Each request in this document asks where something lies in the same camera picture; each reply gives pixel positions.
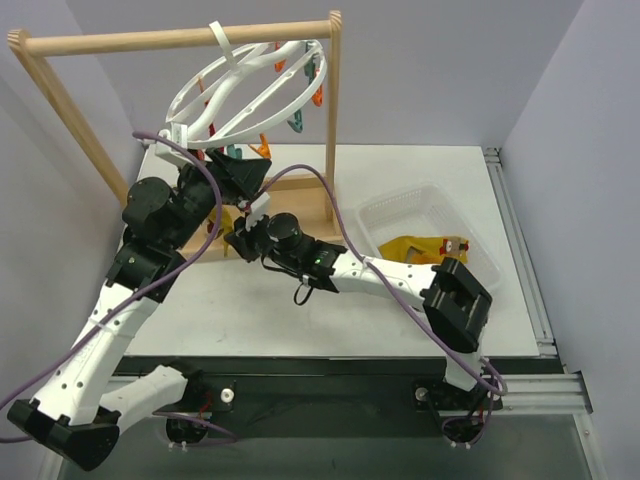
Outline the bright yellow cloth sock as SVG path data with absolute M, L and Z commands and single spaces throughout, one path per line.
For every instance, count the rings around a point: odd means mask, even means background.
M 399 236 L 378 246 L 385 260 L 406 264 L 441 264 L 445 258 L 468 262 L 469 240 L 460 236 Z

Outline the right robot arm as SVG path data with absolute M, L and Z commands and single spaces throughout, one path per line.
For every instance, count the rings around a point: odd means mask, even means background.
M 260 261 L 310 291 L 395 300 L 445 353 L 443 394 L 450 405 L 468 406 L 479 385 L 499 392 L 481 375 L 488 367 L 480 344 L 492 296 L 460 261 L 446 258 L 429 266 L 362 256 L 303 233 L 290 213 L 265 216 L 253 226 L 238 218 L 224 239 L 242 259 Z

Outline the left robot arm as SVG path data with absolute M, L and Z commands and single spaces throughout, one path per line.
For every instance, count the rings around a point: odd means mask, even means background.
M 187 262 L 181 248 L 211 211 L 255 198 L 271 162 L 238 160 L 215 149 L 200 166 L 180 168 L 177 184 L 146 177 L 129 189 L 126 229 L 98 301 L 71 356 L 31 399 L 13 402 L 7 418 L 37 443 L 84 471 L 97 468 L 120 435 L 155 411 L 201 403 L 199 373 L 180 362 L 112 392 L 106 387 L 129 344 L 165 300 Z

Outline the orange clothes peg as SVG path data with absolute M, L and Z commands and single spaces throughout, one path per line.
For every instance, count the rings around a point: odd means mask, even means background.
M 267 136 L 264 133 L 262 133 L 259 135 L 259 138 L 260 138 L 259 144 L 257 145 L 249 144 L 248 147 L 254 153 L 259 155 L 261 158 L 271 159 L 272 158 L 271 147 L 267 139 Z

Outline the white round clip hanger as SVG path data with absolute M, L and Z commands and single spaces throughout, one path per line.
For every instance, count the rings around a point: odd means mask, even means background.
M 234 47 L 219 22 L 209 29 L 221 56 L 174 96 L 165 114 L 165 137 L 205 150 L 249 143 L 280 125 L 303 132 L 304 109 L 324 102 L 323 42 L 308 38 Z

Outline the dark teal clothes peg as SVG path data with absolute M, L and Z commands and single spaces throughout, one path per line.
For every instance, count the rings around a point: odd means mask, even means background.
M 235 159 L 242 159 L 243 158 L 243 151 L 241 147 L 237 147 L 235 145 L 228 145 L 226 147 L 226 154 L 229 157 L 235 158 Z

